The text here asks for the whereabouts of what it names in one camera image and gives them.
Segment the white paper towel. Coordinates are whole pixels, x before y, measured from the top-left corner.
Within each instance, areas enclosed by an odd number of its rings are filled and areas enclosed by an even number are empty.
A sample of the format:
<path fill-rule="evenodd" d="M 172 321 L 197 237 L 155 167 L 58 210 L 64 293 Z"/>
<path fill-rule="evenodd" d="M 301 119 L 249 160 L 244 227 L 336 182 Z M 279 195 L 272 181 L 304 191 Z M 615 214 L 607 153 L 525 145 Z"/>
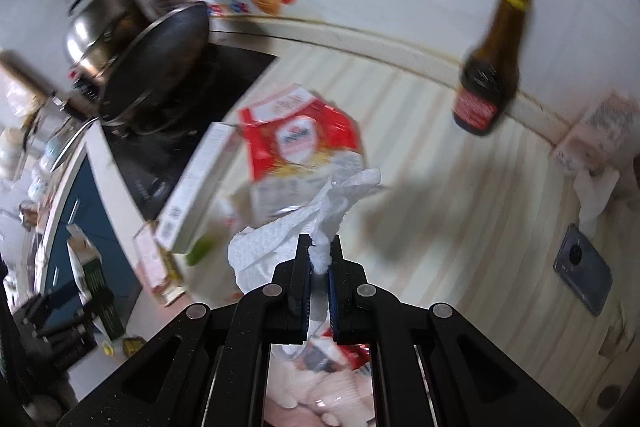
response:
<path fill-rule="evenodd" d="M 378 168 L 358 172 L 347 169 L 334 172 L 319 193 L 307 205 L 257 229 L 245 228 L 232 237 L 228 261 L 236 286 L 246 294 L 269 283 L 276 266 L 295 257 L 298 238 L 311 238 L 311 268 L 326 274 L 331 264 L 330 245 L 352 206 L 380 191 Z"/>

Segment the white long cardboard box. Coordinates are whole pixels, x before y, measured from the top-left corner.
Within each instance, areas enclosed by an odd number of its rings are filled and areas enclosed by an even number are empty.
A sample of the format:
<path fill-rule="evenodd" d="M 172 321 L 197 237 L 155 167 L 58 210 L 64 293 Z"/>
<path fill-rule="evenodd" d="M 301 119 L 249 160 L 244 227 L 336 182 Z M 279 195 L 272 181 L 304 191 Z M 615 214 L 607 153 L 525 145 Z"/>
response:
<path fill-rule="evenodd" d="M 165 251 L 183 254 L 188 249 L 240 140 L 231 124 L 209 125 L 158 216 L 155 239 Z"/>

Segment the red white snack bag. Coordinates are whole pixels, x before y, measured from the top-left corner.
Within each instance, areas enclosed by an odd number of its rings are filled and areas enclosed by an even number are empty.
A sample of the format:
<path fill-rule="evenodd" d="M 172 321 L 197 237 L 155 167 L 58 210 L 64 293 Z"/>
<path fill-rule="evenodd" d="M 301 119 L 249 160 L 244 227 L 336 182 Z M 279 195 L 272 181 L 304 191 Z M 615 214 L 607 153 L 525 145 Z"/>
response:
<path fill-rule="evenodd" d="M 335 173 L 364 167 L 352 118 L 298 84 L 239 111 L 256 225 L 311 202 Z"/>

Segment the green vegetable scrap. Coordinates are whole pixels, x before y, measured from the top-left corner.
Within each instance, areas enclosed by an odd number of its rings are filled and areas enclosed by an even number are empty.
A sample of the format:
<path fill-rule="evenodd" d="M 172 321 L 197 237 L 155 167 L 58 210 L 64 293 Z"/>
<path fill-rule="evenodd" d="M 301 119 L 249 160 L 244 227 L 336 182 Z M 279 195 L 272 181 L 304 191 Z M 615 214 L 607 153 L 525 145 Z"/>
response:
<path fill-rule="evenodd" d="M 206 233 L 195 241 L 190 251 L 184 255 L 184 262 L 189 267 L 194 267 L 200 263 L 213 249 L 215 249 L 220 241 L 220 237 L 215 233 Z"/>

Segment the small pink box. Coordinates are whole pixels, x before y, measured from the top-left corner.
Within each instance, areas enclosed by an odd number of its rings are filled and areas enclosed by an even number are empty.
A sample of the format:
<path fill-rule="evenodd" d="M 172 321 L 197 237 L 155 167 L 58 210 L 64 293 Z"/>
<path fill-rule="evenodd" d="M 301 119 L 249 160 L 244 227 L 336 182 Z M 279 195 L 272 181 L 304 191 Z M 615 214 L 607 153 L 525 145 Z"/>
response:
<path fill-rule="evenodd" d="M 157 243 L 155 231 L 156 223 L 146 221 L 132 241 L 146 288 L 162 307 L 168 308 L 184 295 L 183 278 L 172 254 Z"/>

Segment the black induction cooktop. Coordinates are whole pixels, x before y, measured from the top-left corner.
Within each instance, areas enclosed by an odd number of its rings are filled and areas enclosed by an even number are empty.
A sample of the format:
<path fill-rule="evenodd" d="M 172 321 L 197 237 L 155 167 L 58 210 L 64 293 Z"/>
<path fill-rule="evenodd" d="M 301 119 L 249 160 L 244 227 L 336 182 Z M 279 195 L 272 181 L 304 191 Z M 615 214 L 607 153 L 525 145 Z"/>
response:
<path fill-rule="evenodd" d="M 104 131 L 143 219 L 158 217 L 209 125 L 223 120 L 275 59 L 209 43 L 160 104 L 125 129 Z"/>

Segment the grey smartphone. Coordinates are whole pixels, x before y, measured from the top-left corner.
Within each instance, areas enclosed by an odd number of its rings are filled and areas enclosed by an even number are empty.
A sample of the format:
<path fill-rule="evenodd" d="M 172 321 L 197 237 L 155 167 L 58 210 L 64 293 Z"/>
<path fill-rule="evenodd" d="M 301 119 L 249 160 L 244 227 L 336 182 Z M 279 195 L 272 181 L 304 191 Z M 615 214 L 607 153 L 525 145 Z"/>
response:
<path fill-rule="evenodd" d="M 566 229 L 553 269 L 589 312 L 598 317 L 613 285 L 612 272 L 574 223 Z"/>

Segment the dark soy sauce bottle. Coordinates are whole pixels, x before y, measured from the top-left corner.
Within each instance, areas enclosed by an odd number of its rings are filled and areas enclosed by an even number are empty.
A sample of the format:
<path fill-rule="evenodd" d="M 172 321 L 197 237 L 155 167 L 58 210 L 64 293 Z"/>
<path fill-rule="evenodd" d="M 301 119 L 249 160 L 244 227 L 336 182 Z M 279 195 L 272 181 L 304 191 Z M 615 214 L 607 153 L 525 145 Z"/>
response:
<path fill-rule="evenodd" d="M 474 135 L 488 135 L 515 98 L 521 40 L 532 0 L 497 0 L 480 44 L 465 57 L 452 116 Z"/>

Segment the black frying pan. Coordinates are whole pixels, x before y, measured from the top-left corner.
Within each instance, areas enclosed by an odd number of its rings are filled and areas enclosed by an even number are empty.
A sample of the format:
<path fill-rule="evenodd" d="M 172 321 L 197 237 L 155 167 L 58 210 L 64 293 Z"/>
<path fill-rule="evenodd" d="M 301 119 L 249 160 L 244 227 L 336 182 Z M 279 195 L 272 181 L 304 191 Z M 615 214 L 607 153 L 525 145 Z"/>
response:
<path fill-rule="evenodd" d="M 101 91 L 99 123 L 122 127 L 141 109 L 163 101 L 189 72 L 208 36 L 203 1 L 181 5 L 145 28 L 113 66 Z"/>

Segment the white tissue pack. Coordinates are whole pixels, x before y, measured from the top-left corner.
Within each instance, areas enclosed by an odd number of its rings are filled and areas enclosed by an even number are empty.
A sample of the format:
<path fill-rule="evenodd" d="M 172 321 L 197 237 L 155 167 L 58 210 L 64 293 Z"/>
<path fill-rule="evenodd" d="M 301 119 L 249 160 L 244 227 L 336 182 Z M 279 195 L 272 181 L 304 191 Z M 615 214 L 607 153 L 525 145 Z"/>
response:
<path fill-rule="evenodd" d="M 612 91 L 570 127 L 552 150 L 551 158 L 565 176 L 576 176 L 582 170 L 598 171 L 623 146 L 638 115 L 638 98 Z"/>

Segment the stainless steel pot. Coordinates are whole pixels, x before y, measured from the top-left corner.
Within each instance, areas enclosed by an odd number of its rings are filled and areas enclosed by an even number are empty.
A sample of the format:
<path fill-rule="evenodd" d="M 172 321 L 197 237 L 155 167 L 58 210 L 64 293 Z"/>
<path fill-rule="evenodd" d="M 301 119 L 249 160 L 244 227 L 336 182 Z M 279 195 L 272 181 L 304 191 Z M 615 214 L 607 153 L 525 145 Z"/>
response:
<path fill-rule="evenodd" d="M 150 24 L 134 0 L 75 0 L 68 10 L 66 55 L 72 69 L 98 86 Z"/>

